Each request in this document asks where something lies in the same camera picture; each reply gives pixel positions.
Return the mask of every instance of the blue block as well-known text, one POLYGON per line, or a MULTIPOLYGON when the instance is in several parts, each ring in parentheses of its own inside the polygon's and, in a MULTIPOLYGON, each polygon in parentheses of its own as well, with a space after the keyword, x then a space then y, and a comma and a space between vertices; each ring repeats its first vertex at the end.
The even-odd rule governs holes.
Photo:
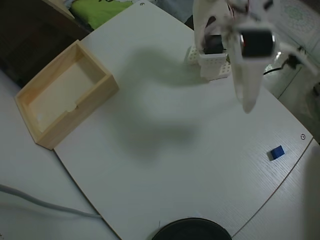
POLYGON ((282 155, 285 155, 285 151, 281 145, 273 149, 270 153, 272 155, 273 160, 276 160, 280 158, 282 155))

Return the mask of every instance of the black round object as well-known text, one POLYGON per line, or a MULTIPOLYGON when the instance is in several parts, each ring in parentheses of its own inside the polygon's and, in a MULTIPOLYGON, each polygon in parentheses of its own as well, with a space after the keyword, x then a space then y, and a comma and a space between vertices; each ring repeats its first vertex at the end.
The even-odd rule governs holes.
POLYGON ((232 240, 222 226, 202 218, 186 218, 164 226, 152 240, 232 240))

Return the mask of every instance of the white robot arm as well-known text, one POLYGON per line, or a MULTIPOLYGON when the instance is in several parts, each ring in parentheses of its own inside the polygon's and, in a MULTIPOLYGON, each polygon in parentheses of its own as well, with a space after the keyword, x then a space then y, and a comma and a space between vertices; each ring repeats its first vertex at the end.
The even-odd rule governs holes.
MULTIPOLYGON (((272 0, 264 5, 270 7, 272 0)), ((250 12, 248 0, 194 0, 194 42, 201 54, 211 47, 210 36, 221 35, 229 56, 235 94, 243 110, 254 108, 265 68, 278 52, 295 55, 315 75, 318 69, 294 47, 276 38, 273 26, 250 12)))

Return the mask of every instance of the green fabric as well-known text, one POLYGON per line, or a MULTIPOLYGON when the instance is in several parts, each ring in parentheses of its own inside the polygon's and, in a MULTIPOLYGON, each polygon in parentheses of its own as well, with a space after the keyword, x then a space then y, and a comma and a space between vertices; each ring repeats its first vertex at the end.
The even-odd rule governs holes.
POLYGON ((132 5, 131 1, 106 1, 106 0, 76 0, 71 9, 93 29, 112 19, 132 5))

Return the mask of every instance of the open wooden box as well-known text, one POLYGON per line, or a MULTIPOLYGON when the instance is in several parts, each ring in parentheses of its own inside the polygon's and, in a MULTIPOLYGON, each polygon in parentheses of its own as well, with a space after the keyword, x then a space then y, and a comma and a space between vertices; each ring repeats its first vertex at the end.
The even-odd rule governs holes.
POLYGON ((111 73, 77 40, 15 100, 35 143, 51 150, 118 90, 111 73))

